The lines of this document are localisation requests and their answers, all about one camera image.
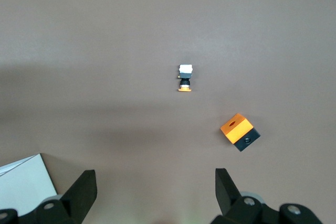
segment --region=silver screw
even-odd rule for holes
[[[8,213],[6,213],[6,212],[2,212],[2,213],[0,214],[0,220],[6,219],[7,216],[8,216]]]
[[[299,215],[301,214],[301,211],[298,207],[290,205],[287,207],[288,211],[290,211],[292,214]]]
[[[247,205],[249,205],[249,206],[254,206],[254,205],[255,205],[254,200],[251,199],[251,198],[245,198],[245,199],[244,199],[244,202],[245,202],[245,204],[247,204]]]
[[[50,209],[50,208],[53,208],[54,207],[54,203],[48,203],[48,204],[46,204],[43,208],[45,209],[45,210],[47,210],[47,209]]]

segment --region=orange and black block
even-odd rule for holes
[[[253,125],[240,114],[236,114],[220,127],[220,130],[240,151],[243,151],[260,137]]]

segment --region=screw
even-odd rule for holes
[[[290,205],[287,207],[288,211],[290,211],[292,214],[299,215],[301,214],[301,211],[298,207]]]
[[[254,200],[251,199],[251,198],[245,198],[245,199],[244,199],[244,202],[245,202],[245,204],[247,204],[247,205],[249,205],[249,206],[254,206],[254,205],[255,205]]]
[[[54,207],[54,203],[48,203],[48,204],[45,204],[45,206],[43,207],[45,210],[48,210],[50,208],[53,208]]]
[[[0,214],[0,220],[6,219],[7,216],[8,216],[8,213],[6,213],[6,212],[2,212],[2,213]]]

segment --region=yellow block face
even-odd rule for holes
[[[236,114],[226,124],[220,127],[224,135],[231,143],[236,143],[247,132],[253,129],[253,125],[242,115]]]

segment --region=gray surface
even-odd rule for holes
[[[42,152],[85,223],[209,223],[215,168],[336,219],[336,0],[0,0],[0,165]],[[180,93],[181,63],[193,64]],[[261,137],[240,153],[237,112]]]

